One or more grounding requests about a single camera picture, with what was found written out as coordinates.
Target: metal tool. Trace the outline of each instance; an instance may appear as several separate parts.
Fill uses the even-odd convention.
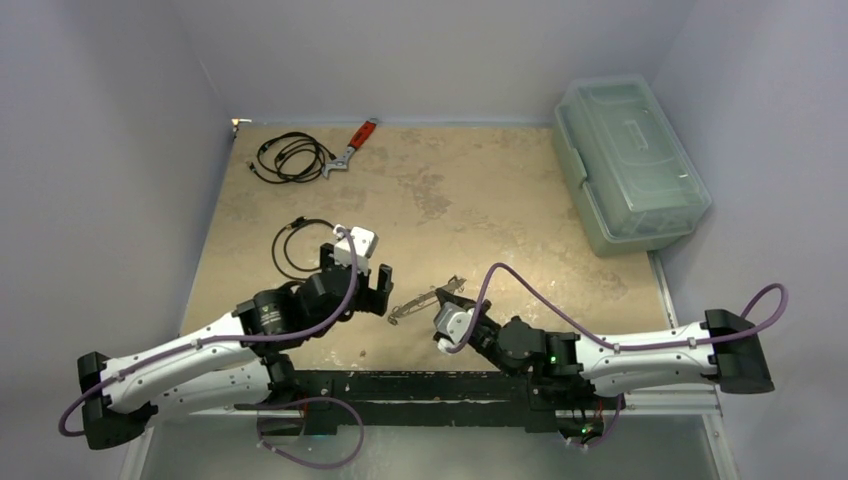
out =
[[[433,300],[436,298],[436,290],[441,289],[445,290],[449,293],[461,293],[465,290],[465,279],[462,277],[457,277],[456,275],[452,276],[450,280],[446,284],[441,287],[430,287],[430,290],[427,293],[422,293],[418,295],[414,299],[404,303],[403,305],[398,305],[392,309],[392,313],[389,314],[389,323],[392,325],[397,325],[397,321],[399,318],[403,318],[407,315],[411,315],[415,312],[424,310],[425,308],[433,305],[435,302],[426,303],[428,300]]]
[[[335,160],[330,160],[324,164],[324,168],[321,169],[321,174],[324,175],[324,178],[330,178],[330,170],[347,170],[348,164],[350,163],[350,157],[359,150],[359,147],[361,147],[362,144],[365,143],[365,140],[371,136],[371,133],[375,128],[377,128],[376,118],[372,118],[363,123],[362,126],[359,127],[359,130],[353,134],[353,138],[351,138],[350,142],[347,144],[345,153],[343,153],[341,157],[338,157]]]

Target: red wrench handle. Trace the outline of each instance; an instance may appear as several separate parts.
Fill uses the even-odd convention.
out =
[[[363,123],[362,126],[359,127],[359,130],[357,130],[356,133],[353,134],[353,138],[350,139],[350,143],[348,143],[348,146],[359,150],[359,147],[361,147],[362,144],[365,143],[365,140],[368,140],[368,137],[371,136],[371,133],[374,131],[375,128],[377,128],[376,118],[372,118],[371,120],[368,120],[367,122]]]

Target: box lid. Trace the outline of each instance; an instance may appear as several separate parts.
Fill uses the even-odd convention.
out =
[[[590,180],[592,170],[612,175],[634,213],[710,204],[706,188],[641,76],[578,81],[569,89],[573,101],[584,109],[607,163],[603,170],[587,165]]]

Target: gray wall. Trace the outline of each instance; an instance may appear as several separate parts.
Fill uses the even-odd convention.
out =
[[[700,0],[653,83],[715,201],[663,255],[681,318],[790,289],[762,334],[777,391],[722,398],[746,480],[848,470],[845,25],[844,0]]]
[[[75,361],[173,337],[229,121],[176,12],[0,1],[0,471],[116,478],[56,433]]]
[[[578,76],[653,78],[694,0],[175,0],[233,117],[550,122]]]

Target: floor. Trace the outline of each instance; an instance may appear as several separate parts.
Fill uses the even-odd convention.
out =
[[[329,180],[268,185],[255,178],[246,161],[269,138],[293,130],[339,154],[355,127],[242,124],[183,333],[284,283],[271,263],[271,240],[301,215],[379,235],[372,263],[394,269],[390,309],[452,275],[467,278],[463,295],[476,297],[489,266],[502,261],[595,332],[665,328],[647,255],[601,259],[589,249],[549,129],[379,126],[350,170],[333,172]],[[304,161],[296,158],[292,169]],[[292,240],[290,253],[299,263],[317,265],[318,246],[332,240],[329,229],[309,227]],[[519,315],[539,328],[570,330],[506,273],[496,274],[487,298],[497,321]],[[299,369],[491,370],[470,349],[455,356],[438,352],[431,340],[436,311],[424,308],[397,326],[357,314],[288,353]]]
[[[700,416],[630,416],[608,442],[583,454],[558,434],[521,428],[368,427],[362,451],[345,468],[310,470],[256,448],[255,419],[189,417],[157,427],[142,479],[450,480],[719,478]],[[331,437],[273,440],[316,463],[345,458],[355,427]]]

